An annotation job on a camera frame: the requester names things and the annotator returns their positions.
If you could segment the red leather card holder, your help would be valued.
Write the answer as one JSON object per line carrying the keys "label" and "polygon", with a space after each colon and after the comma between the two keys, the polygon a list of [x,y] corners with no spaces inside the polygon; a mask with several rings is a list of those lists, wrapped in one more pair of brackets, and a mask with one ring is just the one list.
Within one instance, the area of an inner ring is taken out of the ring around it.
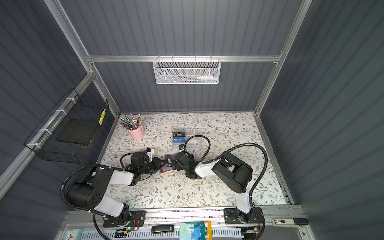
{"label": "red leather card holder", "polygon": [[173,166],[172,166],[172,158],[171,157],[166,157],[164,160],[164,164],[162,165],[160,169],[160,173],[166,173],[168,171],[172,171]]}

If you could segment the blue vip card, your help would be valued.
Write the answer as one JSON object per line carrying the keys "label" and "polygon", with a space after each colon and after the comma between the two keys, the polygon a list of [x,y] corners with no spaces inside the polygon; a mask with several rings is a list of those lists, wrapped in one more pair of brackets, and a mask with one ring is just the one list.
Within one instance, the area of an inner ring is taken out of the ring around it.
{"label": "blue vip card", "polygon": [[174,143],[184,143],[186,140],[185,136],[173,136]]}

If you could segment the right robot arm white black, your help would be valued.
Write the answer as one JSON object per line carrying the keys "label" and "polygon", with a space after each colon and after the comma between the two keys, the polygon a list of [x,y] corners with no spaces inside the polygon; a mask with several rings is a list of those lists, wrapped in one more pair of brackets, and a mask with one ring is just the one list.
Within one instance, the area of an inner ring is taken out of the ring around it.
{"label": "right robot arm white black", "polygon": [[186,177],[192,180],[217,176],[230,190],[235,192],[236,208],[233,218],[241,223],[250,223],[253,212],[251,199],[251,166],[238,157],[228,153],[210,163],[196,162],[193,155],[186,151],[174,155],[165,155],[167,165],[177,171],[185,171]]}

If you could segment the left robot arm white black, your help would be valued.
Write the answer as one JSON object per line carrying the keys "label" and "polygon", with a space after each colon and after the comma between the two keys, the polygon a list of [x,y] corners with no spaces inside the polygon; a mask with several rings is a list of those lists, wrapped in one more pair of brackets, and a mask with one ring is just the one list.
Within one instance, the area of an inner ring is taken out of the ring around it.
{"label": "left robot arm white black", "polygon": [[109,196],[108,187],[134,186],[157,173],[167,161],[154,157],[153,150],[147,149],[122,155],[120,164],[120,168],[93,164],[74,170],[61,185],[60,195],[63,202],[96,215],[128,219],[128,205]]}

